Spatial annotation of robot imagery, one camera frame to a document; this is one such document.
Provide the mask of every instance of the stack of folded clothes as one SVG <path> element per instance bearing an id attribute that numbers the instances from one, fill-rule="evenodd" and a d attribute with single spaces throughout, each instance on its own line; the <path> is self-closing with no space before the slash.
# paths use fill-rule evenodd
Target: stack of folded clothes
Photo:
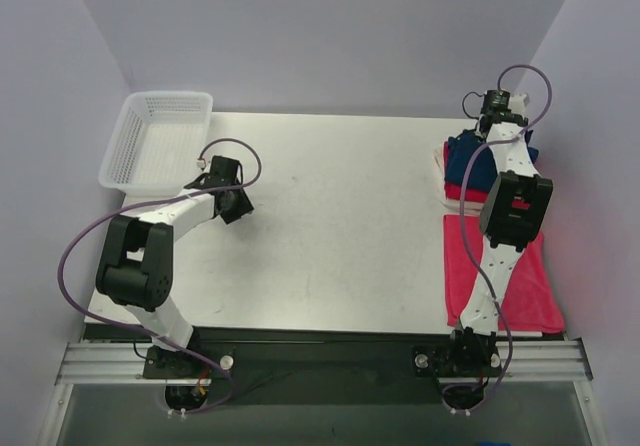
<path id="1" fill-rule="evenodd" d="M 530 138 L 531 133 L 528 133 L 525 139 L 529 142 Z M 434 152 L 442 185 L 439 198 L 447 208 L 456 211 L 460 208 L 462 178 L 471 155 L 481 145 L 482 142 L 473 130 L 464 130 L 457 138 L 450 137 L 441 148 L 437 148 Z M 532 147 L 528 149 L 531 161 L 535 163 L 539 152 Z M 471 169 L 465 196 L 465 213 L 479 214 L 497 177 L 498 172 L 493 161 L 493 154 L 487 148 L 480 153 Z"/>

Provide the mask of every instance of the blue cloth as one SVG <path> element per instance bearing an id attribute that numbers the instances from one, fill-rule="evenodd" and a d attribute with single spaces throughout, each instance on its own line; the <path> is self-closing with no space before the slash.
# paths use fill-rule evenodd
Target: blue cloth
<path id="1" fill-rule="evenodd" d="M 531 139 L 531 133 L 528 132 L 525 135 L 525 140 L 529 143 Z M 464 171 L 467 169 L 467 164 L 471 159 L 471 155 L 482 145 L 480 139 L 474 134 L 472 129 L 464 130 L 457 138 L 450 137 L 447 141 L 447 147 L 449 149 L 447 157 L 447 165 L 444 171 L 444 180 L 447 183 L 456 184 L 462 186 L 462 178 L 464 178 Z M 533 163 L 538 159 L 539 151 L 535 148 L 528 147 L 529 156 Z M 471 175 L 469 176 L 470 189 L 477 191 L 484 191 L 488 193 L 491 191 L 493 183 L 498 177 L 498 171 L 496 170 L 496 164 L 493 161 L 493 153 L 489 148 L 480 153 L 478 159 L 473 164 L 471 169 Z"/>

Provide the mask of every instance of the screw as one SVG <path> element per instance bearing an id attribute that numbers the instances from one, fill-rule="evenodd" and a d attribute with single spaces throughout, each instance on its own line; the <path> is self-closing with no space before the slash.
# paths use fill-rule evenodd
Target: screw
<path id="1" fill-rule="evenodd" d="M 220 358 L 220 367 L 225 371 L 229 371 L 233 367 L 233 358 L 225 354 Z"/>
<path id="2" fill-rule="evenodd" d="M 429 366 L 429 358 L 427 358 L 426 354 L 418 354 L 415 358 L 415 363 L 420 369 L 426 368 Z"/>

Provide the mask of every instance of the glass panel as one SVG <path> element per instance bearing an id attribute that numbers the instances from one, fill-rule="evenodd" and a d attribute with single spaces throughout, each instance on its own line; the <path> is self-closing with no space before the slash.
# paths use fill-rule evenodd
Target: glass panel
<path id="1" fill-rule="evenodd" d="M 394 444 L 589 445 L 573 385 L 503 385 L 484 409 L 441 405 L 233 406 L 167 418 L 159 386 L 74 387 L 59 445 Z"/>

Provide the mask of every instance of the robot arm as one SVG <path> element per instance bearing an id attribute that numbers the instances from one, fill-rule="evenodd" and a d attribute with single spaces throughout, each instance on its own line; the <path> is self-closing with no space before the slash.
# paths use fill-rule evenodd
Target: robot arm
<path id="1" fill-rule="evenodd" d="M 494 124 L 487 141 L 510 139 L 520 131 L 517 124 Z M 542 179 L 533 166 L 522 135 L 514 143 L 489 148 L 500 174 L 480 216 L 484 234 L 480 266 L 502 304 L 516 263 L 540 230 L 552 184 Z M 460 315 L 462 327 L 487 336 L 498 331 L 498 313 L 493 303 L 489 288 L 478 273 L 469 302 Z"/>
<path id="2" fill-rule="evenodd" d="M 491 144 L 498 178 L 480 213 L 483 234 L 481 267 L 494 288 L 494 300 L 485 279 L 478 273 L 467 306 L 453 331 L 447 362 L 455 371 L 468 376 L 492 374 L 500 365 L 496 349 L 498 313 L 495 302 L 502 304 L 511 274 L 527 245 L 533 241 L 542 224 L 553 184 L 540 176 L 532 164 L 522 128 L 528 124 L 524 116 L 522 96 L 510 101 L 506 91 L 487 91 L 476 135 Z"/>
<path id="3" fill-rule="evenodd" d="M 240 163 L 214 156 L 208 173 L 185 186 L 178 196 L 202 189 L 240 184 Z M 200 194 L 143 213 L 116 216 L 109 223 L 96 276 L 98 291 L 124 306 L 145 328 L 187 347 L 193 326 L 171 299 L 174 243 L 200 223 L 222 217 L 229 224 L 253 206 L 243 189 Z M 162 349 L 172 348 L 153 340 Z"/>

